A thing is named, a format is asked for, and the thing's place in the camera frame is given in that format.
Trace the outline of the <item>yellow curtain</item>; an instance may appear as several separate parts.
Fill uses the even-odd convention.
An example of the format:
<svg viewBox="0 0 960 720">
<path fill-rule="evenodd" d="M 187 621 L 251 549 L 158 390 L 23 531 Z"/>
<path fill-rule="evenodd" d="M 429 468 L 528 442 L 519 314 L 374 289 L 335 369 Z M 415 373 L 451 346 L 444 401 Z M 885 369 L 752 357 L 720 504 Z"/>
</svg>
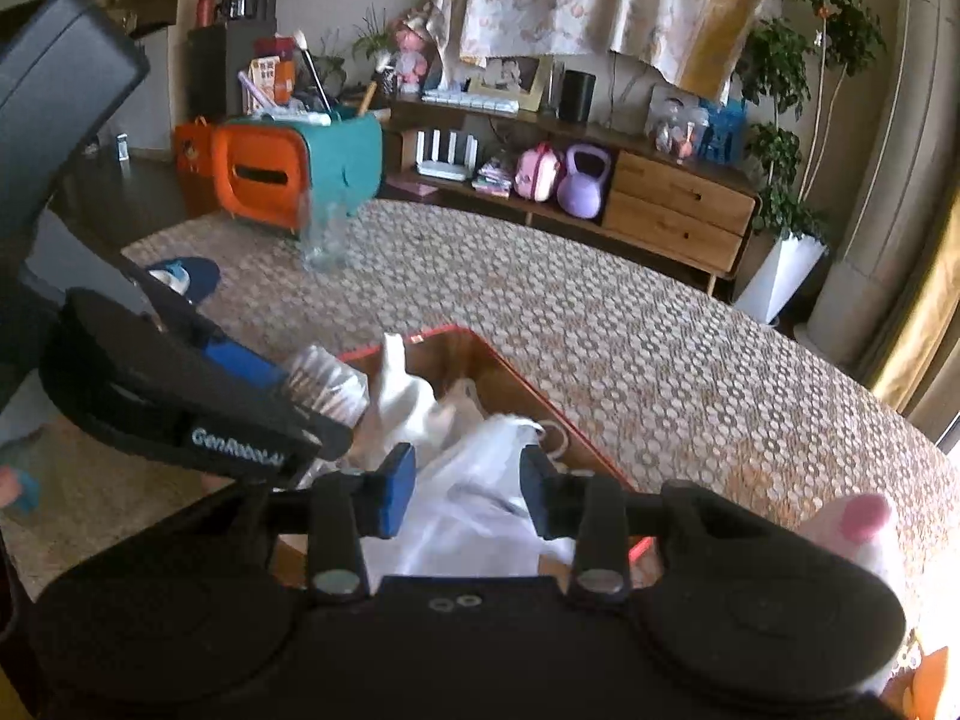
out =
<svg viewBox="0 0 960 720">
<path fill-rule="evenodd" d="M 895 312 L 892 330 L 878 350 L 867 388 L 878 401 L 904 415 L 934 372 L 935 356 L 947 349 L 958 317 L 958 188 L 939 223 L 935 246 L 924 257 L 907 302 Z"/>
</svg>

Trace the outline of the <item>beige standing air conditioner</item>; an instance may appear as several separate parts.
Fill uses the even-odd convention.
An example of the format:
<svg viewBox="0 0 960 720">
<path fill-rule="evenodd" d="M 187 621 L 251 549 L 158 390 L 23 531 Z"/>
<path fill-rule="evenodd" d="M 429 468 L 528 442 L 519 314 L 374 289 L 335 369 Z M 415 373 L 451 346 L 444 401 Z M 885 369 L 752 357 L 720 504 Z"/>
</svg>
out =
<svg viewBox="0 0 960 720">
<path fill-rule="evenodd" d="M 946 192 L 958 133 L 958 0 L 900 0 L 892 79 L 859 197 L 800 343 L 841 369 L 907 284 Z"/>
</svg>

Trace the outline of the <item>black cylinder speaker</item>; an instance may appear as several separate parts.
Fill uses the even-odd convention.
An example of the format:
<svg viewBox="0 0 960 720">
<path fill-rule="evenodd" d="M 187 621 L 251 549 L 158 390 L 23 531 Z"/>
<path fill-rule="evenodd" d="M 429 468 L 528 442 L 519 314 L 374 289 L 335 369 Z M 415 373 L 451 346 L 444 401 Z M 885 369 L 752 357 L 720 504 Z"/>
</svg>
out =
<svg viewBox="0 0 960 720">
<path fill-rule="evenodd" d="M 567 124 L 585 124 L 589 121 L 595 87 L 596 76 L 592 73 L 565 71 L 556 117 Z"/>
</svg>

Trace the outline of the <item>clear bag of cotton swabs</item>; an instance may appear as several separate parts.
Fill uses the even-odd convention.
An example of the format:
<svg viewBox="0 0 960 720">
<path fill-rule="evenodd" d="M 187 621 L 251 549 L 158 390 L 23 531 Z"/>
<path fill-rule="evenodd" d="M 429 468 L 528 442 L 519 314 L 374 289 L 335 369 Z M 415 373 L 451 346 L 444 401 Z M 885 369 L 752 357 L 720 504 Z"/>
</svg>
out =
<svg viewBox="0 0 960 720">
<path fill-rule="evenodd" d="M 355 427 L 370 406 L 370 379 L 319 344 L 288 361 L 281 391 L 302 408 Z"/>
</svg>

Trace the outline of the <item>makeup brush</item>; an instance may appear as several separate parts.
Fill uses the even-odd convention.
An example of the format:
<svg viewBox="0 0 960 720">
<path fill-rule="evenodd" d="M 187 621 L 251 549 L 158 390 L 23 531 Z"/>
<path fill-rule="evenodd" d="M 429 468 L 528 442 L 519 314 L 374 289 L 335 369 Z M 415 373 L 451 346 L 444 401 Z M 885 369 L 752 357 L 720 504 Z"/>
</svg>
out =
<svg viewBox="0 0 960 720">
<path fill-rule="evenodd" d="M 317 97 L 319 98 L 320 104 L 322 104 L 322 109 L 324 109 L 325 114 L 334 115 L 334 108 L 329 101 L 329 96 L 325 93 L 324 85 L 319 76 L 319 71 L 317 71 L 316 64 L 314 64 L 313 54 L 309 50 L 309 43 L 304 32 L 301 29 L 297 29 L 293 32 L 293 39 L 295 39 L 296 47 L 299 50 L 299 55 L 301 55 L 302 63 L 308 69 L 309 76 L 313 80 L 314 86 L 317 89 Z"/>
</svg>

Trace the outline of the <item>pink doll figurine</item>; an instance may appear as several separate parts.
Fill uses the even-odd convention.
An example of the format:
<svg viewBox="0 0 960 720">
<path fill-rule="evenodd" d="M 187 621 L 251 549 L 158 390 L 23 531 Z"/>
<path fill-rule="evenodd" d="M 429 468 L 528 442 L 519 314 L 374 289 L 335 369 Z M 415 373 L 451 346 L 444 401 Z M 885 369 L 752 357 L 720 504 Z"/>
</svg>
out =
<svg viewBox="0 0 960 720">
<path fill-rule="evenodd" d="M 421 11 L 409 11 L 395 21 L 394 44 L 392 63 L 397 93 L 420 93 L 430 71 L 433 45 L 433 39 L 427 31 L 427 18 Z"/>
</svg>

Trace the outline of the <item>white geometric planter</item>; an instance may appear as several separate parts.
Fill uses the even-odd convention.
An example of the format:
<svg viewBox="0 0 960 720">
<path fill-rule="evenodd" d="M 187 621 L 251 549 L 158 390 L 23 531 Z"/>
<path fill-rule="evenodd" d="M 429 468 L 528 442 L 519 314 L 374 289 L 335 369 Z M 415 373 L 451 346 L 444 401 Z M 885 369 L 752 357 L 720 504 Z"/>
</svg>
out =
<svg viewBox="0 0 960 720">
<path fill-rule="evenodd" d="M 812 236 L 752 236 L 740 259 L 732 305 L 755 322 L 771 325 L 825 254 L 827 246 Z"/>
</svg>

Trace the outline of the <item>purple kettlebell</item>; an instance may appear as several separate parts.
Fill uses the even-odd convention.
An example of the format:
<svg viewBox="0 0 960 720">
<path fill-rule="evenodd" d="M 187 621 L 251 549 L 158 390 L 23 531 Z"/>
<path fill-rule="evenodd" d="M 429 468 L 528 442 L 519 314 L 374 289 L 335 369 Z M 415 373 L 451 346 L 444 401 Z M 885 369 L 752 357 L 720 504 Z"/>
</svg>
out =
<svg viewBox="0 0 960 720">
<path fill-rule="evenodd" d="M 587 156 L 601 163 L 601 172 L 594 176 L 581 171 L 576 160 Z M 556 189 L 556 201 L 568 215 L 579 220 L 594 220 L 602 210 L 604 184 L 612 169 L 610 154 L 589 143 L 576 143 L 566 150 L 566 174 Z"/>
</svg>

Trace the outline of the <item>clear drinking glass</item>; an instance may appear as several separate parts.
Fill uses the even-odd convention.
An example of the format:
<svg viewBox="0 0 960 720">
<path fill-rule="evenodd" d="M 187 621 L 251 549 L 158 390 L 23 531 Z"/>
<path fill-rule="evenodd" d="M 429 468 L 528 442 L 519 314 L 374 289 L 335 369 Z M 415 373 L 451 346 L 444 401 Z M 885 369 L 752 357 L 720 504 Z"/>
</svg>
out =
<svg viewBox="0 0 960 720">
<path fill-rule="evenodd" d="M 331 271 L 347 263 L 350 207 L 342 192 L 309 188 L 299 204 L 299 252 L 308 271 Z"/>
</svg>

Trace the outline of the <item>potted green tree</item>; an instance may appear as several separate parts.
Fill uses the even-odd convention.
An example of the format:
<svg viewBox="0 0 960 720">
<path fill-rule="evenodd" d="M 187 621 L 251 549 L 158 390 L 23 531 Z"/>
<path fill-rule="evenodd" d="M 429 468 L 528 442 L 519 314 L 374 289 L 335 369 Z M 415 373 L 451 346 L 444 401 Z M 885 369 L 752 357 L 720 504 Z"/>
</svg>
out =
<svg viewBox="0 0 960 720">
<path fill-rule="evenodd" d="M 878 16 L 867 0 L 781 0 L 800 8 L 811 26 L 786 16 L 757 21 L 736 65 L 742 98 L 771 106 L 770 119 L 748 127 L 747 166 L 760 185 L 757 232 L 823 244 L 823 216 L 809 195 L 828 151 L 836 101 L 848 78 L 861 75 L 885 50 Z"/>
</svg>

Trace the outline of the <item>white keyboard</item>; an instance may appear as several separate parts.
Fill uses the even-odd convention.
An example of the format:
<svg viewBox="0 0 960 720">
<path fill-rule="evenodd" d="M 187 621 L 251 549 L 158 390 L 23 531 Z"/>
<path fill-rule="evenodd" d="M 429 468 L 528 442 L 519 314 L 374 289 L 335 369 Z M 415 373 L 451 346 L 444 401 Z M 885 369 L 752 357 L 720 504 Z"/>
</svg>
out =
<svg viewBox="0 0 960 720">
<path fill-rule="evenodd" d="M 498 114 L 514 115 L 521 110 L 516 99 L 498 98 L 489 94 L 467 93 L 459 89 L 428 89 L 421 94 L 423 103 L 460 107 L 468 110 L 484 110 Z"/>
</svg>

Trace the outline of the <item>lace patterned tablecloth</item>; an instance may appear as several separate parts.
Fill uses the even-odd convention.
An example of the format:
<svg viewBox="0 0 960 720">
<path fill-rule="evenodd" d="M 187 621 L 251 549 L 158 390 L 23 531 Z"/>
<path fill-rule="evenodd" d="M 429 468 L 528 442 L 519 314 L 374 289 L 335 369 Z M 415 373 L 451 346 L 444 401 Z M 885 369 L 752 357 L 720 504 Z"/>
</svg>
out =
<svg viewBox="0 0 960 720">
<path fill-rule="evenodd" d="M 908 617 L 958 614 L 958 468 L 830 364 L 685 284 L 493 218 L 376 202 L 342 270 L 313 275 L 288 236 L 203 216 L 130 247 L 221 271 L 205 314 L 267 358 L 350 351 L 387 332 L 477 332 L 640 488 L 693 479 L 792 527 L 843 494 L 892 500 Z"/>
</svg>

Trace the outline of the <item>yellow orange carton box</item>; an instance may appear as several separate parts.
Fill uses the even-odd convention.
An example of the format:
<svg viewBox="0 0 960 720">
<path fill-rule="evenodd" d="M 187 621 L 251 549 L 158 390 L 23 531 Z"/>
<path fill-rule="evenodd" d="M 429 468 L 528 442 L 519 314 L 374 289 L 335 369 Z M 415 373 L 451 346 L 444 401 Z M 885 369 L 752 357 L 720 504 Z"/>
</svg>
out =
<svg viewBox="0 0 960 720">
<path fill-rule="evenodd" d="M 220 208 L 213 185 L 213 132 L 215 127 L 205 117 L 195 117 L 172 130 L 176 174 L 189 218 L 215 213 Z"/>
</svg>

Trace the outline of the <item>white cloth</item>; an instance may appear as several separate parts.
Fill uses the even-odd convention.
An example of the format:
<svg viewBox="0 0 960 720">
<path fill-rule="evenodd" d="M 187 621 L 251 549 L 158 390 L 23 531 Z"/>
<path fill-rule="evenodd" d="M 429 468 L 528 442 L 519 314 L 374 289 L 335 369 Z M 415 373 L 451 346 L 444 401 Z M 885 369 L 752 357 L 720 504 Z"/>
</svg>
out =
<svg viewBox="0 0 960 720">
<path fill-rule="evenodd" d="M 387 333 L 370 405 L 356 428 L 355 465 L 375 470 L 397 444 L 410 444 L 423 470 L 485 421 L 475 395 L 473 383 L 458 380 L 437 397 L 431 383 L 407 371 L 404 339 Z"/>
</svg>

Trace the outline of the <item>white pink plush toy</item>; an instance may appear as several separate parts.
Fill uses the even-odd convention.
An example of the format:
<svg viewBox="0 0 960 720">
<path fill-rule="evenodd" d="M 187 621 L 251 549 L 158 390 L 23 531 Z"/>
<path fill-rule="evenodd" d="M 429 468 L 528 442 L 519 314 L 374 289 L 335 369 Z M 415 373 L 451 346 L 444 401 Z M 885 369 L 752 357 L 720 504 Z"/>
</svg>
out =
<svg viewBox="0 0 960 720">
<path fill-rule="evenodd" d="M 828 500 L 797 527 L 797 533 L 882 578 L 896 594 L 905 617 L 910 617 L 896 525 L 898 518 L 887 496 L 859 493 Z"/>
</svg>

